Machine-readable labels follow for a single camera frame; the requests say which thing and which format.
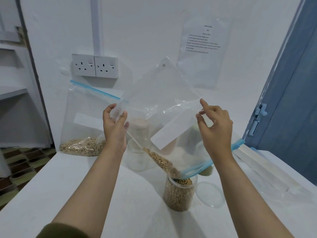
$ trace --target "blue door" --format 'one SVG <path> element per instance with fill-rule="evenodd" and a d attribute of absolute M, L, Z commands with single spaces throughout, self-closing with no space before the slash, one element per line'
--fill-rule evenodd
<path fill-rule="evenodd" d="M 270 151 L 316 185 L 317 0 L 302 1 L 256 108 L 246 144 Z"/>

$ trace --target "floor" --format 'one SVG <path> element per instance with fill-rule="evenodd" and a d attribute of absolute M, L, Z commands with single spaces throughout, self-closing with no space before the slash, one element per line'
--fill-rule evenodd
<path fill-rule="evenodd" d="M 56 154 L 54 148 L 1 148 L 12 175 L 0 178 L 0 210 L 39 172 Z"/>

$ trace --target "electrical outlet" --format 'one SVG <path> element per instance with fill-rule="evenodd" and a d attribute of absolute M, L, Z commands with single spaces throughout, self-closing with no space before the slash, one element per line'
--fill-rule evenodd
<path fill-rule="evenodd" d="M 96 76 L 95 61 L 93 55 L 72 54 L 73 69 L 75 75 Z"/>
<path fill-rule="evenodd" d="M 95 56 L 96 77 L 118 78 L 118 58 Z"/>

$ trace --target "person's left hand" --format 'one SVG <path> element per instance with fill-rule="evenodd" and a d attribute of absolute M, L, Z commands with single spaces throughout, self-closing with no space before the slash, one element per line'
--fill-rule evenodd
<path fill-rule="evenodd" d="M 110 104 L 103 111 L 103 130 L 105 132 L 106 149 L 112 150 L 118 155 L 123 155 L 126 149 L 125 133 L 129 127 L 129 122 L 126 122 L 128 116 L 127 111 L 123 111 L 117 122 L 110 118 L 110 112 L 117 106 L 116 103 Z"/>

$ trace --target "hand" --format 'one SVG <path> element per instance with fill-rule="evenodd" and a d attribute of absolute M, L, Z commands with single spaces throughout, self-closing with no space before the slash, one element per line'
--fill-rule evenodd
<path fill-rule="evenodd" d="M 110 118 L 110 112 L 117 106 L 116 103 L 110 104 L 103 111 L 103 130 L 105 132 L 106 144 L 105 149 L 110 149 L 118 155 L 123 155 L 126 149 L 125 133 L 129 127 L 129 122 L 126 122 L 128 116 L 127 111 L 123 111 L 117 122 Z"/>
<path fill-rule="evenodd" d="M 208 103 L 200 99 L 203 109 L 196 114 L 198 127 L 203 138 L 204 147 L 212 158 L 213 162 L 217 162 L 220 157 L 231 157 L 231 135 L 232 120 L 229 118 L 227 110 L 222 110 L 219 106 L 209 106 Z M 204 118 L 201 116 L 206 114 L 213 121 L 213 125 L 208 128 Z"/>

